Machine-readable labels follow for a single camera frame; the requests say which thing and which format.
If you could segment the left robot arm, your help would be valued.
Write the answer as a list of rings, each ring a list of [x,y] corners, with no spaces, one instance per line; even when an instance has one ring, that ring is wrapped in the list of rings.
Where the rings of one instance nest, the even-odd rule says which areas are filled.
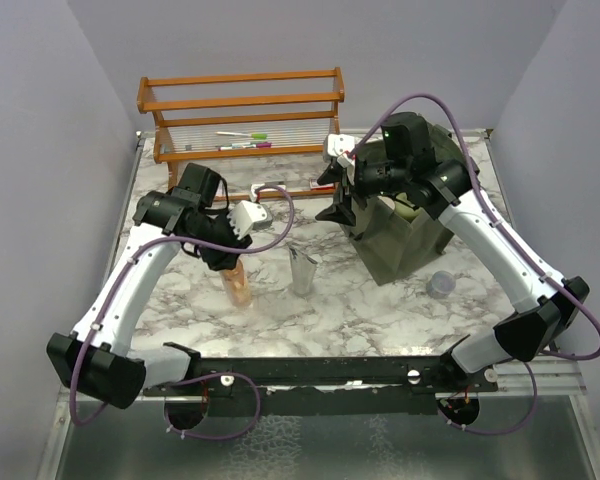
[[[124,253],[94,304],[70,334],[55,333],[47,344],[65,387],[119,409],[155,385],[168,383],[182,395],[198,388],[201,371],[186,348],[132,352],[131,340],[158,279],[188,240],[195,242],[192,257],[218,272],[235,269],[250,246],[229,209],[212,206],[225,184],[216,171],[190,164],[176,186],[140,198]]]

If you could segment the green canvas bag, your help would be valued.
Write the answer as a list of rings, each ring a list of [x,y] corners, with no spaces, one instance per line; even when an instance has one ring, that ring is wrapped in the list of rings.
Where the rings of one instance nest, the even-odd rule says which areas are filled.
[[[438,217],[470,191],[469,169],[445,129],[413,112],[394,114],[381,125],[381,137],[350,153],[395,162],[395,198],[407,199],[423,213],[407,222],[394,200],[373,198],[357,211],[357,226],[345,227],[351,244],[379,285],[404,279],[438,258],[453,237]]]

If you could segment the silver foil pouch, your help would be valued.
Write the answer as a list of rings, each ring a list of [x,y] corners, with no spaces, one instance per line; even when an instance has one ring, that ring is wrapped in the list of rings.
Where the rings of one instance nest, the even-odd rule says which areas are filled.
[[[312,291],[319,262],[295,246],[289,245],[288,251],[292,276],[291,290],[297,296],[306,297]]]

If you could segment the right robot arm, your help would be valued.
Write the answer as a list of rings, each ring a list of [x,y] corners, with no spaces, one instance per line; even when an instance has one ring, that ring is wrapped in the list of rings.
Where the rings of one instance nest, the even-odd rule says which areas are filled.
[[[497,211],[487,192],[475,188],[477,167],[468,167],[450,133],[414,112],[392,114],[381,137],[362,142],[330,133],[323,144],[328,166],[321,185],[334,183],[333,203],[317,215],[353,227],[356,208],[378,196],[403,194],[415,208],[458,236],[503,288],[514,312],[480,333],[470,334],[441,357],[439,378],[461,391],[479,370],[510,358],[534,359],[561,335],[586,299],[588,284],[566,278],[546,264]]]

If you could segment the green lotion bottle white cap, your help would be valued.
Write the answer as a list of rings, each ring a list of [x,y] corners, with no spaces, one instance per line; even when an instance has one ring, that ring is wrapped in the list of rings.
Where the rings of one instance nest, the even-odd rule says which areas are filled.
[[[396,198],[395,213],[407,222],[413,222],[419,215],[423,213],[423,209],[416,207],[407,199]]]

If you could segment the pink orange bottle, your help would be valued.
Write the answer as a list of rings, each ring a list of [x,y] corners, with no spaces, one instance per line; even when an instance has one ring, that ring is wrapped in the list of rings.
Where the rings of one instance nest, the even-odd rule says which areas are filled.
[[[234,306],[247,307],[251,304],[251,289],[241,261],[237,262],[234,269],[222,270],[220,276],[225,292]]]

